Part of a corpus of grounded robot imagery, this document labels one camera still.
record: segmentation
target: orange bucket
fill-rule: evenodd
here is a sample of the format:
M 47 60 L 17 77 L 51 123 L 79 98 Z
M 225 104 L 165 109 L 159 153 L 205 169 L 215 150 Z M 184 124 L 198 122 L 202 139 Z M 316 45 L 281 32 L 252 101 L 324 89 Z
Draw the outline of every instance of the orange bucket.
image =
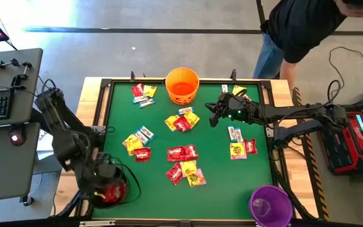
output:
M 168 74 L 165 84 L 170 100 L 175 104 L 186 105 L 195 98 L 200 86 L 200 80 L 193 70 L 180 67 Z

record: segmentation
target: purple bucket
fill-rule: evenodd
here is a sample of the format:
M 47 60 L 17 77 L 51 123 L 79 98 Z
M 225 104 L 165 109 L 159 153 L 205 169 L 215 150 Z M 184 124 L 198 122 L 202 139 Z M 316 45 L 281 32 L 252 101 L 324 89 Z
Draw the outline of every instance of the purple bucket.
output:
M 288 195 L 272 185 L 257 188 L 249 199 L 249 210 L 263 227 L 285 227 L 292 219 L 292 204 Z

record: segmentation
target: green mat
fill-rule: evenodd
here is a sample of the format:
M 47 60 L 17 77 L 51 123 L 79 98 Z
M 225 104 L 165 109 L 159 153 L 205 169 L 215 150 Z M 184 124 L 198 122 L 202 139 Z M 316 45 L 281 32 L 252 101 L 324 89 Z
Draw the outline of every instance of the green mat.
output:
M 161 84 L 155 94 L 156 103 L 142 109 L 132 104 L 131 86 L 117 83 L 107 126 L 115 128 L 105 141 L 105 153 L 121 159 L 136 175 L 141 185 L 141 197 L 129 204 L 112 209 L 93 209 L 93 218 L 126 219 L 252 219 L 247 201 L 253 191 L 262 185 L 272 184 L 266 151 L 264 128 L 242 122 L 220 119 L 217 127 L 209 125 L 210 112 L 204 106 L 215 102 L 221 92 L 220 84 L 201 84 L 194 101 L 187 106 L 174 104 Z M 247 85 L 247 95 L 259 102 L 257 85 Z M 193 106 L 201 118 L 198 124 L 185 133 L 171 132 L 164 123 L 177 110 Z M 247 160 L 231 160 L 227 126 L 240 127 L 245 139 L 256 139 L 258 154 Z M 147 144 L 152 157 L 146 163 L 137 163 L 128 156 L 122 142 L 142 125 L 156 137 Z M 166 149 L 193 144 L 200 156 L 197 167 L 202 169 L 206 185 L 189 187 L 184 178 L 173 185 L 165 173 L 175 164 L 167 161 Z M 127 173 L 130 190 L 127 200 L 137 196 L 138 189 Z

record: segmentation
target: gray floor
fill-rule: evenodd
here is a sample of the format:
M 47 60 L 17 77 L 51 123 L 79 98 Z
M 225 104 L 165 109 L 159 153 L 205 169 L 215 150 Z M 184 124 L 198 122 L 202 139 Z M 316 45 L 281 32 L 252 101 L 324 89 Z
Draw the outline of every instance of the gray floor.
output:
M 266 16 L 277 2 L 264 1 Z M 53 79 L 64 90 L 72 111 L 76 111 L 87 76 L 129 76 L 131 71 L 137 76 L 166 76 L 173 68 L 185 66 L 203 78 L 226 78 L 232 69 L 237 69 L 239 78 L 251 78 L 262 46 L 261 35 L 23 32 L 26 26 L 258 29 L 254 0 L 0 0 L 0 17 L 17 48 L 44 49 L 40 75 Z M 363 30 L 363 20 L 348 20 L 340 29 Z M 298 65 L 296 82 L 305 102 L 325 102 L 328 83 L 338 78 L 328 63 L 328 53 L 339 45 L 363 52 L 363 37 L 329 37 L 306 56 Z M 0 43 L 0 51 L 4 50 L 10 47 Z M 345 78 L 336 103 L 356 101 L 363 92 L 363 59 L 338 50 L 332 61 Z M 318 163 L 323 171 L 324 161 Z M 363 179 L 333 177 L 326 170 L 322 179 L 331 220 L 363 223 Z M 48 182 L 53 185 L 55 181 L 51 178 Z M 7 220 L 47 217 L 53 194 L 53 190 L 48 193 L 47 208 L 37 214 L 33 207 L 26 208 L 29 213 L 24 215 L 26 210 L 21 207 L 3 216 Z M 2 202 L 7 207 L 17 205 L 15 200 Z

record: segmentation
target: person's arm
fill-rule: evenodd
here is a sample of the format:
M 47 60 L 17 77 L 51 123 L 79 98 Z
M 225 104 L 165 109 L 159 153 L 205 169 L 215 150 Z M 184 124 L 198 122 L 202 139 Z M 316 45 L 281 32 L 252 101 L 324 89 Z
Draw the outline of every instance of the person's arm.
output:
M 283 60 L 280 68 L 280 79 L 288 80 L 289 90 L 291 92 L 294 89 L 295 77 L 296 77 L 296 63 L 289 63 Z

